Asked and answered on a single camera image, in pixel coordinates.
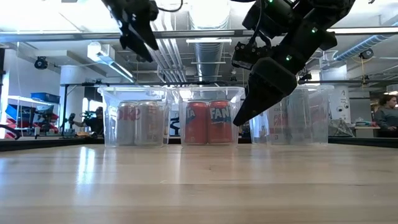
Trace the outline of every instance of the wooden table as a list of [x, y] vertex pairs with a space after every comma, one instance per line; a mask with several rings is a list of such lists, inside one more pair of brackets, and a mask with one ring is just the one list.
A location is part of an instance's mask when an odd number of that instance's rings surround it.
[[398, 151], [68, 146], [0, 153], [0, 223], [398, 223]]

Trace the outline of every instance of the transparent container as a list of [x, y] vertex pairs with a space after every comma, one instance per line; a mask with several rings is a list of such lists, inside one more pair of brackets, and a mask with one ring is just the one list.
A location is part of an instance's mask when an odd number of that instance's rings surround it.
[[298, 86], [291, 95], [250, 120], [254, 144], [328, 142], [328, 95], [333, 86]]
[[156, 87], [101, 87], [105, 146], [162, 147], [169, 141], [172, 92]]
[[237, 145], [239, 128], [232, 122], [244, 88], [186, 87], [179, 88], [178, 94], [183, 146]]

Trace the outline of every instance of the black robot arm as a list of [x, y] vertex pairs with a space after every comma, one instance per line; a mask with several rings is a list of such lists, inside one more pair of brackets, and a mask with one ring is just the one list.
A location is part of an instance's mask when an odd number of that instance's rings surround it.
[[243, 21], [247, 29], [256, 29], [260, 19], [259, 35], [273, 39], [285, 34], [279, 45], [255, 47], [238, 43], [232, 59], [235, 67], [250, 69], [246, 99], [234, 124], [239, 126], [257, 116], [297, 86], [296, 73], [318, 49], [337, 45], [335, 34], [327, 32], [333, 24], [345, 17], [354, 0], [257, 0]]
[[119, 25], [122, 48], [128, 47], [143, 59], [152, 62], [145, 44], [154, 50], [159, 49], [150, 28], [150, 22], [156, 20], [159, 13], [156, 2], [150, 0], [102, 0], [102, 2]]

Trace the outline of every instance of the orange can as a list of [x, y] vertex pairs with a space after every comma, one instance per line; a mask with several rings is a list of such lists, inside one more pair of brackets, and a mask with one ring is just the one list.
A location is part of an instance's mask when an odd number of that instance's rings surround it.
[[211, 101], [208, 107], [209, 144], [232, 143], [232, 114], [228, 100]]
[[189, 102], [185, 116], [185, 143], [207, 143], [207, 112], [205, 102]]

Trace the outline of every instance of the coke can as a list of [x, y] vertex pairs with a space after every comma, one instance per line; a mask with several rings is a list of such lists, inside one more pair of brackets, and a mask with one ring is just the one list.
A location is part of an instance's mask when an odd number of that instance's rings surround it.
[[231, 106], [229, 105], [229, 101], [211, 101], [208, 111], [209, 144], [225, 144], [233, 142]]
[[163, 116], [159, 105], [155, 101], [140, 101], [137, 109], [141, 117], [136, 121], [137, 146], [155, 146], [163, 142]]
[[133, 146], [136, 133], [136, 121], [141, 113], [137, 109], [137, 103], [122, 101], [118, 106], [118, 118], [116, 121], [116, 144], [118, 146]]
[[207, 143], [207, 112], [205, 102], [189, 102], [185, 116], [185, 142], [187, 144]]

